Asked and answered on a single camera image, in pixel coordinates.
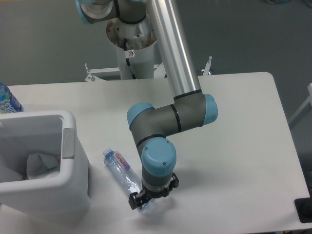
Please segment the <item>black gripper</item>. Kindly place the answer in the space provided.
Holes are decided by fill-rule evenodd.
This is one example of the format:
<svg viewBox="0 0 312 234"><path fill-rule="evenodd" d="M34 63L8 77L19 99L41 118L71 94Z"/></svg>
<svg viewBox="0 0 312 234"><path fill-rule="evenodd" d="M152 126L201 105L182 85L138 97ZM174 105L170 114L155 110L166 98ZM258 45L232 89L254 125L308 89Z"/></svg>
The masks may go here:
<svg viewBox="0 0 312 234"><path fill-rule="evenodd" d="M129 205L132 210L139 208L143 209L143 206L149 202L149 198L161 198L167 197L170 192L179 186L179 179L175 173L172 173L170 180L164 185L156 186L151 185L142 179L142 189L141 191L131 193L129 195Z"/></svg>

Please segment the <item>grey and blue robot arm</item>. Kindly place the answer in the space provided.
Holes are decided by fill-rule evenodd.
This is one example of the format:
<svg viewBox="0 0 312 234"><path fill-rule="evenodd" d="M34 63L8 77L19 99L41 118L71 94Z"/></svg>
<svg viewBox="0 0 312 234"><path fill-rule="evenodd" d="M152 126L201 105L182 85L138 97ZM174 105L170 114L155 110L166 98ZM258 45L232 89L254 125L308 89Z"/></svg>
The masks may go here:
<svg viewBox="0 0 312 234"><path fill-rule="evenodd" d="M201 90L174 0L78 0L76 8L86 24L108 23L106 34L116 48L122 79L152 77L153 46L160 51L173 104L155 108L142 102L127 112L142 164L141 190L129 195L129 204L141 209L179 185L176 149L167 137L214 122L217 104Z"/></svg>

